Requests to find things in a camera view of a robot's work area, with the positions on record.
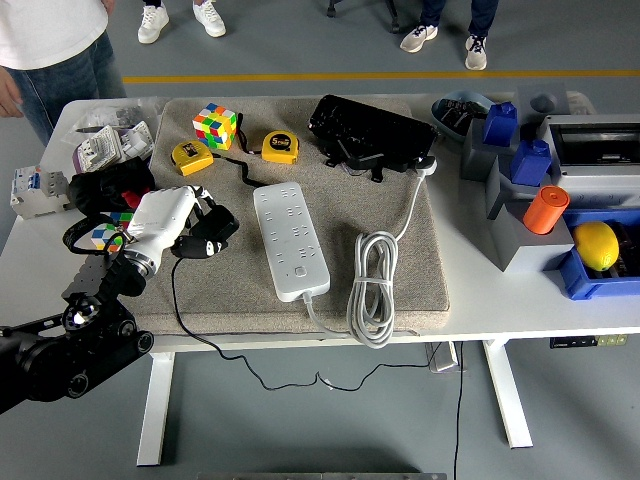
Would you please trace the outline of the person's right hand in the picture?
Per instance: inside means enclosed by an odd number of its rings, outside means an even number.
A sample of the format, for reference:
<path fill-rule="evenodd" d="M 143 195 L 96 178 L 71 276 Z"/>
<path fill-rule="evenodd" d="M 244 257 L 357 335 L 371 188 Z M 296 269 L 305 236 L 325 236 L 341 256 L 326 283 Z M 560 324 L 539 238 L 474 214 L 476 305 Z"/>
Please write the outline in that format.
<path fill-rule="evenodd" d="M 0 115 L 2 118 L 22 118 L 20 90 L 9 72 L 0 67 Z"/>

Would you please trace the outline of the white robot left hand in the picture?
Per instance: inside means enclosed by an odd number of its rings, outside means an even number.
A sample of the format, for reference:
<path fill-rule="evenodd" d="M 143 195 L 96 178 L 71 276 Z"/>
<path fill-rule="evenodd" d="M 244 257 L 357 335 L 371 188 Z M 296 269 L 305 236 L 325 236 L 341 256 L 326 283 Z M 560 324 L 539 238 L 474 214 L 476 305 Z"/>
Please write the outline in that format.
<path fill-rule="evenodd" d="M 127 228 L 125 257 L 155 274 L 167 249 L 179 258 L 205 259 L 227 246 L 239 221 L 200 186 L 152 191 L 142 197 Z"/>

